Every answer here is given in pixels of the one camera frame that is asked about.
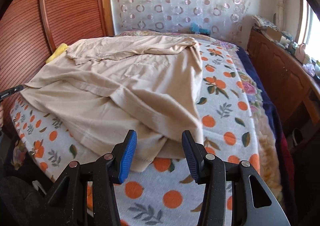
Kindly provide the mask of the person's left hand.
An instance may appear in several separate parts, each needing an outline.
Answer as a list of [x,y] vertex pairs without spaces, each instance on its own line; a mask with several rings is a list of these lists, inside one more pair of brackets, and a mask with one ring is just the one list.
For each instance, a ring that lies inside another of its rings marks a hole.
[[4,109],[3,106],[0,105],[0,128],[3,127],[3,123],[4,123]]

